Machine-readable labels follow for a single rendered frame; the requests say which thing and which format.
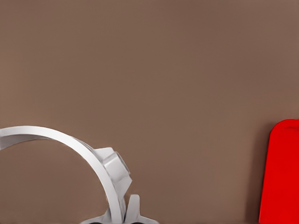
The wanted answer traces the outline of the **red plate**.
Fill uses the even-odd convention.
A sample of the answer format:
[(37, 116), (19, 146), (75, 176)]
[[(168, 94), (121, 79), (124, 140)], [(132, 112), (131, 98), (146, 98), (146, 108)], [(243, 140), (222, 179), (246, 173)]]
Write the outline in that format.
[(269, 137), (261, 224), (299, 224), (299, 119), (278, 122)]

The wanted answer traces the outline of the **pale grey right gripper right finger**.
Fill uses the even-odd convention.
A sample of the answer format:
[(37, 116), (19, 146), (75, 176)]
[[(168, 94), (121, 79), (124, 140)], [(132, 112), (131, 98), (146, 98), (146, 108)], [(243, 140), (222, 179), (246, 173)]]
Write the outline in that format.
[(133, 194), (129, 198), (128, 208), (124, 220), (125, 224), (160, 224), (158, 221), (141, 216), (140, 214), (140, 196)]

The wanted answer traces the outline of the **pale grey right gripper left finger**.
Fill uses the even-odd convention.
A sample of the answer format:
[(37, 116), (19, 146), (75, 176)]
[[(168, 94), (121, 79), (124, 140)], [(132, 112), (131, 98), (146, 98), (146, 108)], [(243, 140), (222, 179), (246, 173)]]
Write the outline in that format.
[(106, 212), (98, 217), (90, 218), (80, 222), (80, 224), (112, 224), (111, 210), (108, 208)]

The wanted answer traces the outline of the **white drainage pipe clamp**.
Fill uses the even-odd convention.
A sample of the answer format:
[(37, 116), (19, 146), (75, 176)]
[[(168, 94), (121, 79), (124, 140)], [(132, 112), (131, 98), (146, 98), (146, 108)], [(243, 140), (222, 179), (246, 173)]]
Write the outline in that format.
[(118, 154), (111, 147), (94, 149), (72, 136), (40, 126), (13, 126), (0, 129), (0, 150), (31, 140), (56, 140), (70, 147), (91, 166), (99, 178), (109, 204), (112, 224), (122, 224), (125, 220), (126, 194), (132, 179), (130, 172)]

